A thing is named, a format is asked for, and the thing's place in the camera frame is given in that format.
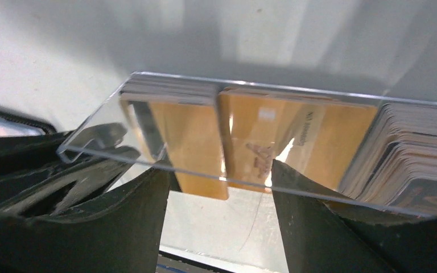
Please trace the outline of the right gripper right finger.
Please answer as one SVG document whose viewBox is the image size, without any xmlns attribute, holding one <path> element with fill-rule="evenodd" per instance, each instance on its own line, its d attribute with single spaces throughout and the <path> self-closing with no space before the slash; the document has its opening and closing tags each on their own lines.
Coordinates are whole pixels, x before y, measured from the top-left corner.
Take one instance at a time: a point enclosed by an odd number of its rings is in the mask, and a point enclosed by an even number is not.
<svg viewBox="0 0 437 273">
<path fill-rule="evenodd" d="M 437 216 L 319 199 L 339 194 L 278 160 L 271 180 L 308 192 L 273 192 L 290 272 L 437 272 Z"/>
</svg>

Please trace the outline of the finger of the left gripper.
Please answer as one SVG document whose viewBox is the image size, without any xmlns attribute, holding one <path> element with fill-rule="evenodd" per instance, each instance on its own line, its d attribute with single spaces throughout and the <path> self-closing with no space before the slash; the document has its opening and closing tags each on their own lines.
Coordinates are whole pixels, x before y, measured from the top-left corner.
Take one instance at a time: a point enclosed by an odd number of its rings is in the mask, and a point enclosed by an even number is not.
<svg viewBox="0 0 437 273">
<path fill-rule="evenodd" d="M 70 164 L 1 176 L 0 217 L 90 217 L 115 210 L 126 195 L 114 197 L 108 190 L 131 167 L 116 158 L 137 159 L 141 154 L 129 146 L 110 152 L 111 158 L 85 155 Z"/>
<path fill-rule="evenodd" d="M 0 137 L 0 176 L 14 172 L 37 169 L 48 163 L 60 160 L 58 147 L 74 131 L 38 135 Z M 75 140 L 78 144 L 87 144 L 97 140 L 99 147 L 113 147 L 126 133 L 124 125 L 113 122 L 91 126 L 78 132 Z"/>
</svg>

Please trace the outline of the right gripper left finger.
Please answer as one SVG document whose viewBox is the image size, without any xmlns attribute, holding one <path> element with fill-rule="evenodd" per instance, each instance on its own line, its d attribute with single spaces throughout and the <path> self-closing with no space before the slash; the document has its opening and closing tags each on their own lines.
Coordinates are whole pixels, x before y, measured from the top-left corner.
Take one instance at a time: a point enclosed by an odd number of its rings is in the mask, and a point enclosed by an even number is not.
<svg viewBox="0 0 437 273">
<path fill-rule="evenodd" d="M 150 168 L 54 216 L 0 212 L 0 272 L 154 272 L 169 176 Z"/>
</svg>

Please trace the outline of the black card holder wallet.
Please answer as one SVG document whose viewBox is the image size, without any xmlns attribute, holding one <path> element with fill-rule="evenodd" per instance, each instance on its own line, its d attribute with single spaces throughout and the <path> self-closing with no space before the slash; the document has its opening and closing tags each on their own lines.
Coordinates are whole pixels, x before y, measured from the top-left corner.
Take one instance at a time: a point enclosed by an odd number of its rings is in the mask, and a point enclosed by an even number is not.
<svg viewBox="0 0 437 273">
<path fill-rule="evenodd" d="M 0 137 L 27 137 L 56 132 L 55 126 L 45 119 L 0 106 Z"/>
</svg>

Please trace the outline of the clear plastic card tray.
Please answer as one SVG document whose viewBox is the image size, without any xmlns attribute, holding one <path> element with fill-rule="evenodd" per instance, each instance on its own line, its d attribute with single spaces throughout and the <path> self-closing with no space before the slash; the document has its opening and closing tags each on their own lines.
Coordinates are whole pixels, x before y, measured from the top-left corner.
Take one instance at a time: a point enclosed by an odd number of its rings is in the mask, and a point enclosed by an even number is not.
<svg viewBox="0 0 437 273">
<path fill-rule="evenodd" d="M 134 72 L 59 147 L 231 187 L 437 215 L 437 102 Z"/>
</svg>

